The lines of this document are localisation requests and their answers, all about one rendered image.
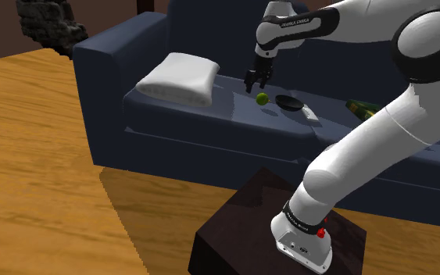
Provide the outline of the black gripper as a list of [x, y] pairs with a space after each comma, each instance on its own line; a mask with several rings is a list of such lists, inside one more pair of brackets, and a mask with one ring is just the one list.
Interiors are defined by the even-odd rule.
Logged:
[[248, 70], [245, 74], [244, 84], [247, 93], [252, 91], [252, 86], [257, 81], [257, 77], [259, 77], [259, 87], [261, 89], [265, 88], [273, 72], [273, 61], [273, 58], [255, 56], [253, 70]]

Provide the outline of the black bowl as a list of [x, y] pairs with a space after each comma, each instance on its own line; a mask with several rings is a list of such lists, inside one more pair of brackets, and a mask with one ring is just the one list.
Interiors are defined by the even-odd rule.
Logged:
[[275, 103], [281, 109], [289, 112], [296, 112], [304, 107], [304, 104], [301, 101], [288, 95], [277, 95], [275, 97]]

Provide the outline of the white remote control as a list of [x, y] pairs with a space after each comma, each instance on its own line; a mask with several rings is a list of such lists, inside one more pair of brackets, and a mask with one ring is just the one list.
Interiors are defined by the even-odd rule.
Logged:
[[308, 121], [311, 121], [311, 122], [318, 122], [319, 121], [316, 114], [313, 112], [313, 110], [308, 105], [304, 105], [302, 107], [302, 113], [304, 114], [304, 116], [306, 117], [306, 119]]

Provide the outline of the white pillow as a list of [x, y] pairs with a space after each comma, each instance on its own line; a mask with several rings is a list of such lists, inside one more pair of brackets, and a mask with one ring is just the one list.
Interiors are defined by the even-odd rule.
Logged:
[[213, 102], [213, 82], [220, 66], [196, 55], [171, 52], [135, 89], [151, 98], [180, 105], [209, 107]]

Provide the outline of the dark blue sofa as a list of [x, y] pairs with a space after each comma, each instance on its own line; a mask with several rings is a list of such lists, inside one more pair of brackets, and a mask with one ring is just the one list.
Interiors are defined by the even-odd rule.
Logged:
[[[73, 66], [93, 162], [237, 189], [267, 168], [299, 184], [306, 167], [360, 120], [346, 102], [386, 105], [406, 89], [387, 42], [311, 40], [284, 50], [264, 91], [291, 95], [316, 115], [256, 104], [245, 90], [255, 31], [269, 0], [170, 0], [75, 45]], [[171, 52], [218, 63], [213, 103], [157, 100], [135, 84]]]

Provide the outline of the green box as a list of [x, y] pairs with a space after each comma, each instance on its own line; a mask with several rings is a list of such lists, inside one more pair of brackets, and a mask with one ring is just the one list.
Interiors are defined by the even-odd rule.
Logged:
[[348, 100], [345, 106], [361, 121], [368, 120], [382, 109], [382, 107], [379, 105], [352, 99]]

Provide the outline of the dark robot stand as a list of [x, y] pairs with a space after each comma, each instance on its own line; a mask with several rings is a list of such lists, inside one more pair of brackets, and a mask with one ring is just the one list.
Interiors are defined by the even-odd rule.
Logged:
[[[295, 187], [259, 170], [195, 233], [191, 275], [316, 275], [276, 248], [270, 221]], [[362, 275], [367, 232], [332, 211], [327, 216], [333, 259], [324, 275]]]

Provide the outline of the dark rough rock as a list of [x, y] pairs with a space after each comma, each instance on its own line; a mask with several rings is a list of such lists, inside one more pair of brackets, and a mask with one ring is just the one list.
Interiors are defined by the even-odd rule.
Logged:
[[88, 38], [67, 0], [16, 0], [16, 10], [24, 36], [70, 60], [74, 45]]

